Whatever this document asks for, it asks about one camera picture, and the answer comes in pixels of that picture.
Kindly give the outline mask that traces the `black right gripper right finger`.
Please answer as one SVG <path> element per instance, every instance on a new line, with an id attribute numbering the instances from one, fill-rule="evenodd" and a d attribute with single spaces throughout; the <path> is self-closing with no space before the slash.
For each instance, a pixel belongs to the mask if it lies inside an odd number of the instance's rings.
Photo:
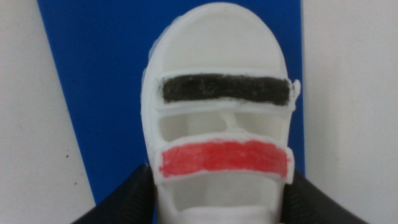
<path id="1" fill-rule="evenodd" d="M 292 184 L 284 188 L 280 220 L 286 224 L 366 224 L 297 171 Z"/>

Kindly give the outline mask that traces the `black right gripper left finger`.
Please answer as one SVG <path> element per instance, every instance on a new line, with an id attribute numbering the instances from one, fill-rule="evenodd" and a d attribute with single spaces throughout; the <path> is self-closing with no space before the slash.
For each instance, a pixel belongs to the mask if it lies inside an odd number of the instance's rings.
<path id="1" fill-rule="evenodd" d="M 152 170 L 141 165 L 111 195 L 73 224 L 151 224 L 154 206 Z"/>

